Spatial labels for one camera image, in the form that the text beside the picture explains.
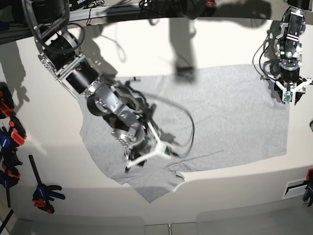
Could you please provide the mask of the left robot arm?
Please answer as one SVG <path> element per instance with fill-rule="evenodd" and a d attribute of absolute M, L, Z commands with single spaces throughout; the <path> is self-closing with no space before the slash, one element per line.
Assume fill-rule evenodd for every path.
<path fill-rule="evenodd" d="M 312 11 L 311 0 L 288 0 L 279 25 L 279 34 L 275 36 L 274 50 L 277 59 L 270 65 L 282 103 L 296 104 L 313 83 L 311 78 L 302 78 L 302 44 L 300 36 L 305 32 L 305 14 Z"/>

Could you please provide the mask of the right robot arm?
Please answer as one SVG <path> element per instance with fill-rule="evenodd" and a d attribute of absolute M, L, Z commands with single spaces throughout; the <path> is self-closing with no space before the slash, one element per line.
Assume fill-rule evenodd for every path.
<path fill-rule="evenodd" d="M 99 166 L 122 155 L 130 173 L 192 172 L 284 155 L 288 109 L 251 65 L 116 79 L 68 30 L 66 0 L 24 0 L 39 59 L 77 97 L 82 140 Z"/>

